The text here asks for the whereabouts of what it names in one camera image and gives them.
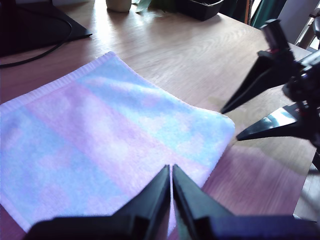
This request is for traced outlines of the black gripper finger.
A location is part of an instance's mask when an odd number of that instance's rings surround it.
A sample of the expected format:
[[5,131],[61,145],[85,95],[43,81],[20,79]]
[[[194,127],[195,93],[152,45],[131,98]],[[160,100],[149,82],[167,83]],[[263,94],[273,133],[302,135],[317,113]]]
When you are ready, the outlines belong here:
[[306,120],[308,110],[298,106],[283,106],[263,117],[240,132],[238,141],[271,137],[294,137],[307,139]]
[[144,189],[112,216],[123,232],[120,240],[154,240],[171,202],[170,166],[165,165]]
[[211,219],[233,214],[214,200],[177,165],[172,169],[173,198],[187,231],[193,240],[217,240]]
[[295,72],[297,62],[290,49],[260,50],[257,56],[240,87],[220,110],[222,114],[233,111],[268,89],[285,84]]

